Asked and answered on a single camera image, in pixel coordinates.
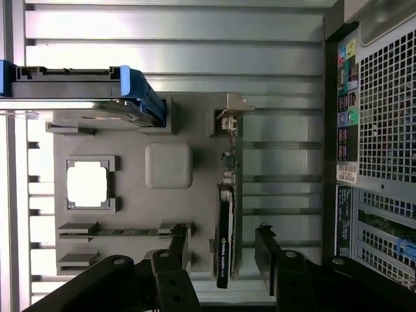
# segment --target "metal mesh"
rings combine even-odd
[[[390,257],[393,257],[401,262],[403,262],[405,265],[408,265],[409,267],[416,267],[416,262],[406,256],[398,255],[396,253],[395,247],[396,243],[392,242],[390,240],[387,240],[386,238],[379,237],[370,231],[363,230],[361,232],[361,240],[365,241],[367,244],[377,248],[378,250],[382,251],[383,253],[389,255]]]
[[[379,196],[370,192],[361,191],[361,193],[362,197],[360,196],[359,201],[365,203],[366,205],[383,209],[400,216],[416,218],[416,205],[414,204],[394,200],[385,196]]]
[[[414,289],[415,278],[409,274],[403,272],[403,270],[397,268],[395,265],[388,263],[386,260],[374,255],[372,252],[368,251],[365,248],[360,248],[358,255],[362,260],[367,262],[369,265],[373,266],[379,270],[382,274],[386,275],[388,278],[391,278],[394,281],[397,281],[399,284],[407,287],[408,289]]]
[[[360,63],[359,174],[416,182],[416,31]]]

